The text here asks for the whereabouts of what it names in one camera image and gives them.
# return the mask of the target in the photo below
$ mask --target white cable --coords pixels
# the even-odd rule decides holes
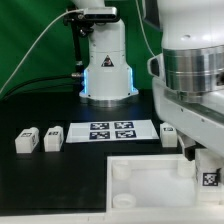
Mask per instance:
[[[137,7],[137,11],[138,11],[138,17],[139,17],[139,21],[140,21],[140,25],[141,25],[141,29],[142,29],[142,34],[143,34],[146,46],[147,46],[149,52],[151,53],[151,55],[153,57],[155,57],[155,54],[153,53],[151,47],[149,46],[149,43],[148,43],[146,35],[145,35],[145,30],[144,30],[143,23],[142,23],[141,12],[140,12],[140,8],[139,8],[138,0],[135,0],[135,2],[136,2],[136,7]]]
[[[17,73],[17,71],[19,70],[19,68],[22,66],[22,64],[24,63],[24,61],[26,60],[26,58],[29,56],[30,52],[33,50],[33,48],[36,46],[36,44],[40,41],[40,39],[44,36],[44,34],[49,30],[49,28],[56,23],[59,19],[61,19],[63,16],[74,13],[74,12],[83,12],[83,9],[79,9],[79,10],[71,10],[71,11],[67,11],[63,14],[61,14],[60,16],[58,16],[55,20],[53,20],[48,26],[47,28],[40,34],[40,36],[35,40],[35,42],[33,43],[33,45],[30,47],[30,49],[27,51],[27,53],[25,54],[25,56],[23,57],[23,59],[20,61],[20,63],[18,64],[18,66],[16,67],[16,69],[14,70],[14,72],[10,75],[10,77],[8,78],[8,80],[5,82],[5,84],[3,85],[3,87],[0,90],[0,95],[2,94],[2,92],[4,91],[4,89],[6,88],[6,86],[9,84],[9,82],[12,80],[12,78],[15,76],[15,74]]]

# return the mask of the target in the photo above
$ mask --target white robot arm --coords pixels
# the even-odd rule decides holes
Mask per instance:
[[[159,18],[154,25],[163,29],[163,53],[148,62],[157,113],[224,156],[224,1],[153,2]]]
[[[116,18],[113,7],[105,7],[104,0],[72,0],[83,8],[79,22],[93,21],[89,34],[90,63],[84,71],[81,101],[95,106],[113,107],[124,104],[138,94],[133,86],[133,72],[126,62],[125,26]]]

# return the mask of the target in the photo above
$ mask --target small white block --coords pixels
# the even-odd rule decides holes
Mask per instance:
[[[177,147],[177,131],[168,123],[160,125],[160,139],[163,147]]]
[[[37,128],[24,129],[16,138],[16,152],[31,153],[39,142],[39,130]]]
[[[45,152],[59,152],[64,141],[63,128],[49,128],[44,137]]]

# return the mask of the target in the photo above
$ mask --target black table surface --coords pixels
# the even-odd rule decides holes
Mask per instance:
[[[32,93],[0,102],[0,215],[105,212],[108,156],[178,153],[159,140],[63,144],[61,152],[44,152],[50,127],[70,123],[151,119],[159,124],[150,90],[136,103],[119,108],[81,104],[74,93]],[[40,143],[31,154],[18,155],[15,139],[37,127]]]

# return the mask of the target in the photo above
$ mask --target black cable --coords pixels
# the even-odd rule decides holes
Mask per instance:
[[[33,83],[43,82],[43,81],[52,81],[52,80],[58,80],[58,79],[68,79],[68,78],[71,78],[71,75],[59,75],[59,76],[49,76],[49,77],[31,79],[26,82],[20,83],[17,86],[13,87],[12,89],[8,90],[4,94],[2,99],[4,100],[5,98],[7,98],[9,95],[11,95],[16,90],[21,89],[22,87],[33,84]]]
[[[21,92],[18,92],[18,93],[10,94],[10,95],[4,97],[1,101],[6,101],[12,96],[19,95],[19,94],[24,94],[24,93],[27,93],[27,92],[39,91],[39,90],[43,90],[43,89],[50,89],[50,88],[57,88],[57,87],[64,87],[64,86],[74,86],[75,84],[77,84],[77,83],[63,83],[63,84],[59,84],[59,85],[44,86],[44,87],[40,87],[40,88],[24,90],[24,91],[21,91]]]

